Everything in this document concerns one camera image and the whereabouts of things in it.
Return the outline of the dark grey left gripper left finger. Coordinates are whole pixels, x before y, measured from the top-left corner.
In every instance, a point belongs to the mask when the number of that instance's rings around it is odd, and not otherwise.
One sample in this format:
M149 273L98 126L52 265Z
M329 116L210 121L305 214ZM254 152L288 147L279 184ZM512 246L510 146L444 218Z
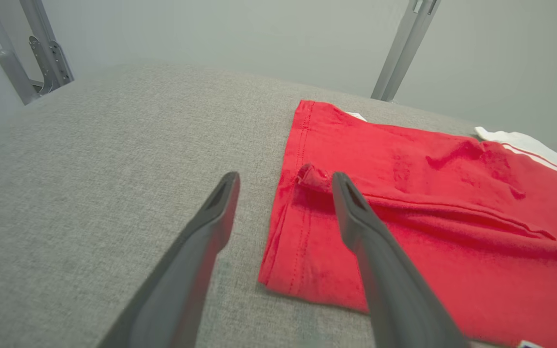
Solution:
M217 183L97 348L194 348L215 260L228 243L240 176Z

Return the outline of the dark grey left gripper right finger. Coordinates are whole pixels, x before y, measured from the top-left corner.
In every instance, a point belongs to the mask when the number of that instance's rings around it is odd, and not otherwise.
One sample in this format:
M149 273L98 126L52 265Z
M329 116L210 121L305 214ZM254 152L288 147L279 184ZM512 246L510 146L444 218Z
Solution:
M342 172L332 198L343 243L356 256L377 348L470 348L457 324Z

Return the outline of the grey metal partition post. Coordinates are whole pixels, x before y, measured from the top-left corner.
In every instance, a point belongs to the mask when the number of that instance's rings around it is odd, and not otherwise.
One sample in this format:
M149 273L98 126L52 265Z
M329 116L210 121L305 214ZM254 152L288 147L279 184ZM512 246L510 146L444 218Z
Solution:
M442 0L409 0L393 44L371 94L393 101Z
M37 37L42 44L46 44L49 40L55 40L55 33L49 22L47 13L42 0L0 0L0 2L12 3L13 9L18 7L21 9L21 15L27 22L29 28L25 31L27 44L29 46L29 37ZM22 64L22 59L18 56L16 47L10 33L13 31L11 24L5 24L7 18L12 18L11 14L1 17L0 15L0 68L7 77L18 98L23 105L39 99L37 90L40 89L44 79L34 54L29 46L29 50L40 71L41 79L31 79Z

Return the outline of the dark post bracket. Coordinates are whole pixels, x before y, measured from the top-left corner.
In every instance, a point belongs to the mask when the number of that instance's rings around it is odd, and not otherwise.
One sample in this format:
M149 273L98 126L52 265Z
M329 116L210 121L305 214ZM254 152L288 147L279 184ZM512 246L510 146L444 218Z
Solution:
M74 80L63 49L58 42L49 40L46 44L42 44L37 37L30 36L29 46L44 79L40 89L37 90L38 96L44 96Z

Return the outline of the grey fabric sofa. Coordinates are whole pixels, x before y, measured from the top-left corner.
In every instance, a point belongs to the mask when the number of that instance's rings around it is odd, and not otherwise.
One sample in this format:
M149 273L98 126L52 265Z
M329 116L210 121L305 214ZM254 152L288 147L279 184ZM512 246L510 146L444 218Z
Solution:
M168 64L84 77L0 124L0 348L97 348L221 177L237 171L198 348L371 348L369 319L257 282L294 112L327 102L372 123L474 125L276 79Z

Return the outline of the red shirt with white sleeves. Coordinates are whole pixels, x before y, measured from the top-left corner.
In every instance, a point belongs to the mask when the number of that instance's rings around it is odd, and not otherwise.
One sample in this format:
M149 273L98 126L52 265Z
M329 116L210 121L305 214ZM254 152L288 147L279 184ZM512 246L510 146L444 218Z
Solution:
M503 145L294 113L259 282L367 312L331 181L345 172L468 337L557 348L557 171Z

